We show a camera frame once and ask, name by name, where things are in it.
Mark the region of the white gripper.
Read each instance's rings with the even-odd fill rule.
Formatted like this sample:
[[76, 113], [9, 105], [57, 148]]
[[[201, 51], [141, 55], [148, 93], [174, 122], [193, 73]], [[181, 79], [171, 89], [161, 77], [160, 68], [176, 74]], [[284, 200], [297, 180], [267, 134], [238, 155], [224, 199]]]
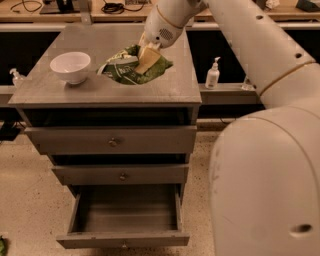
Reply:
[[139, 51], [135, 71], [139, 74], [148, 71], [161, 57], [155, 49], [172, 46], [189, 20], [206, 8], [205, 0], [158, 0], [145, 22], [139, 41], [143, 48]]

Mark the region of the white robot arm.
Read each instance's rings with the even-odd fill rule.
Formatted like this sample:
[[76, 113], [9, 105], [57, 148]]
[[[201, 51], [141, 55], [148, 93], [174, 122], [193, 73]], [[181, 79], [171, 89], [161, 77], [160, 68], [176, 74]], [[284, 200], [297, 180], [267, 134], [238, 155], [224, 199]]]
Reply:
[[215, 256], [320, 256], [320, 65], [253, 0], [158, 0], [142, 43], [173, 45], [204, 9], [265, 107], [212, 148]]

